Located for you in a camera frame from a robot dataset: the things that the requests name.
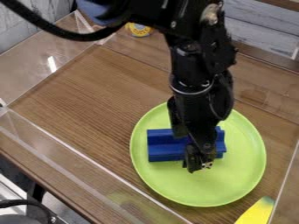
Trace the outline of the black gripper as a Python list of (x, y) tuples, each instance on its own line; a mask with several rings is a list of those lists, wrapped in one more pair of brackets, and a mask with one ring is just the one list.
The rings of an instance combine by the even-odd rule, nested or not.
[(234, 106), (230, 67), (238, 49), (226, 28), (221, 0), (175, 0), (171, 31), (165, 35), (171, 50), (173, 98), (169, 110), (174, 133), (191, 138), (191, 147), (213, 152), (217, 125)]

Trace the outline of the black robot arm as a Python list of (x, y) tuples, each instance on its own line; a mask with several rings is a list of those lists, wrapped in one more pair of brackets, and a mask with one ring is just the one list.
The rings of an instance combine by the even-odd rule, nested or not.
[(226, 29), (223, 0), (77, 0), (103, 26), (131, 22), (155, 28), (171, 52), (167, 102), (173, 133), (189, 137), (183, 167), (197, 172), (217, 158), (217, 126), (234, 107), (230, 67), (238, 48)]

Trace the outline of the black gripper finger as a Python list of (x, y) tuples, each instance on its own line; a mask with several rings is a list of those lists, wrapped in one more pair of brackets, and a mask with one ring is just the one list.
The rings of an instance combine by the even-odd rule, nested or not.
[(201, 150), (194, 143), (189, 143), (185, 147), (185, 157), (182, 167), (189, 173), (194, 173), (202, 169), (211, 168), (217, 158), (217, 148)]

